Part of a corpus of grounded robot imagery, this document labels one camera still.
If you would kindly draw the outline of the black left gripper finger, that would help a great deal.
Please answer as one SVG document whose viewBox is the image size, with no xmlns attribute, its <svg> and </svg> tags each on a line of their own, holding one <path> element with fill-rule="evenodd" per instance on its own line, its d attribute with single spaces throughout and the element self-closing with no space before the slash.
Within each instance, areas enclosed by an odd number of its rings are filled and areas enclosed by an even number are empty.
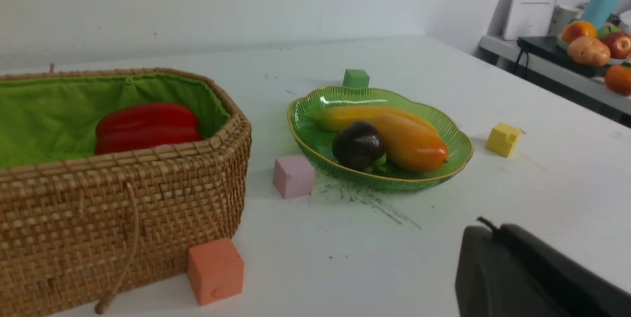
<svg viewBox="0 0 631 317">
<path fill-rule="evenodd" d="M 483 217 L 460 243 L 462 317 L 628 317 L 631 295 L 514 223 Z"/>
</svg>

